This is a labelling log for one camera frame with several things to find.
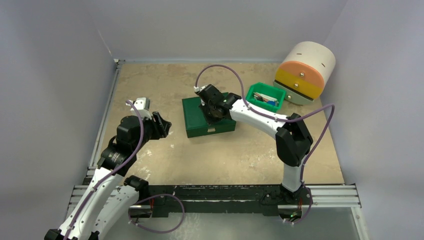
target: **green box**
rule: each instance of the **green box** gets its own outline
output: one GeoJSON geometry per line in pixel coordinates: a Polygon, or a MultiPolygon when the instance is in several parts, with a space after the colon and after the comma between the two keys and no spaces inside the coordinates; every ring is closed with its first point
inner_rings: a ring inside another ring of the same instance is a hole
{"type": "Polygon", "coordinates": [[[236,121],[230,119],[222,119],[215,124],[209,125],[203,116],[202,110],[199,108],[200,104],[201,100],[198,96],[182,100],[185,132],[188,138],[226,133],[236,129],[236,121]]]}
{"type": "Polygon", "coordinates": [[[247,93],[247,96],[246,96],[246,100],[253,105],[256,105],[260,108],[276,113],[283,105],[283,100],[285,96],[286,96],[285,90],[279,89],[270,85],[266,85],[265,83],[262,83],[262,82],[258,82],[250,86],[249,92],[247,93]],[[265,94],[270,97],[273,97],[278,100],[278,105],[273,106],[266,102],[256,100],[254,98],[254,93],[265,94]]]}

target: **green plastic container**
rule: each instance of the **green plastic container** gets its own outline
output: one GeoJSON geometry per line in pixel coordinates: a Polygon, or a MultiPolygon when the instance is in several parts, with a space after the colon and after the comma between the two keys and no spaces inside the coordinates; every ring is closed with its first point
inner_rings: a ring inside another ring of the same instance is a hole
{"type": "Polygon", "coordinates": [[[220,134],[231,132],[236,129],[236,121],[230,119],[222,119],[221,121],[209,125],[199,105],[200,97],[184,98],[182,100],[182,111],[184,112],[185,132],[188,138],[206,136],[211,134],[220,134]]]}
{"type": "Polygon", "coordinates": [[[246,100],[255,106],[258,106],[260,108],[276,113],[283,105],[283,100],[285,96],[286,96],[285,90],[279,89],[270,85],[266,85],[265,83],[262,83],[262,82],[258,82],[250,86],[249,92],[246,95],[246,100]],[[277,99],[278,104],[276,106],[273,106],[269,103],[256,100],[254,98],[254,93],[265,94],[267,96],[273,97],[277,99]]]}

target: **cylindrical container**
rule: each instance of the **cylindrical container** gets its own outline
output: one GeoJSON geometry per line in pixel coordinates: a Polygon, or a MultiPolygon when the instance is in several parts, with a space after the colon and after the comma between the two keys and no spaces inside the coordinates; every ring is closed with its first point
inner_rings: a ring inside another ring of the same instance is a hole
{"type": "Polygon", "coordinates": [[[293,102],[304,97],[312,102],[323,92],[335,65],[334,54],[325,46],[312,41],[300,42],[278,67],[275,81],[282,88],[299,94],[296,97],[288,94],[287,100],[293,102]]]}

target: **floor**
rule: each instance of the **floor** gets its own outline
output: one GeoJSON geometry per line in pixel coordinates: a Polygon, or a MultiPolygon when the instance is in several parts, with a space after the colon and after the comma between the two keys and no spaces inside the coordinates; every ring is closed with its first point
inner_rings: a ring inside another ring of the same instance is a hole
{"type": "MultiPolygon", "coordinates": [[[[148,142],[138,153],[137,162],[128,171],[153,185],[184,184],[278,184],[283,179],[283,163],[277,156],[275,140],[267,134],[238,122],[233,132],[187,138],[182,99],[195,97],[197,74],[209,64],[126,63],[122,66],[114,94],[102,149],[116,134],[120,120],[130,115],[125,101],[139,97],[151,99],[150,111],[159,112],[172,122],[169,136],[148,142]]],[[[272,85],[277,63],[229,63],[239,73],[245,90],[257,82],[272,85]]],[[[199,85],[213,84],[221,92],[240,94],[234,75],[220,67],[208,69],[199,85]]],[[[279,114],[305,115],[319,107],[299,106],[285,101],[279,114]]],[[[314,143],[326,117],[323,112],[305,120],[314,143]]],[[[339,161],[329,131],[308,161],[304,180],[307,184],[343,183],[339,161]]]]}

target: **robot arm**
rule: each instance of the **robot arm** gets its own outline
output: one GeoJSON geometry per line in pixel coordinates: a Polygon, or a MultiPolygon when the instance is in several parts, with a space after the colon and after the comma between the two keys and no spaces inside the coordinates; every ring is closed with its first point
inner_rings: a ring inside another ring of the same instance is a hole
{"type": "Polygon", "coordinates": [[[284,163],[282,186],[291,193],[300,189],[302,163],[313,143],[311,134],[303,121],[293,123],[276,121],[276,119],[299,118],[299,115],[286,116],[260,107],[256,108],[260,113],[275,118],[270,119],[249,110],[239,95],[229,93],[224,96],[211,84],[195,88],[195,92],[201,98],[199,107],[208,124],[217,123],[221,119],[232,119],[247,123],[275,139],[277,155],[284,163]]]}
{"type": "MultiPolygon", "coordinates": [[[[150,100],[145,97],[137,98],[133,104],[143,118],[144,134],[141,147],[149,140],[166,138],[171,123],[165,121],[158,112],[149,113],[150,100]]],[[[112,191],[137,160],[136,155],[124,167],[109,176],[97,189],[94,188],[101,179],[122,165],[136,150],[141,137],[141,126],[139,118],[134,115],[126,116],[121,120],[116,129],[116,136],[110,139],[107,148],[100,155],[100,160],[97,162],[98,168],[81,201],[59,229],[51,229],[47,232],[45,240],[63,240],[67,231],[70,231],[67,237],[69,240],[103,239],[111,226],[131,205],[148,197],[146,194],[148,194],[149,183],[136,176],[130,176],[124,181],[124,186],[120,188],[118,195],[107,203],[112,191]]]]}

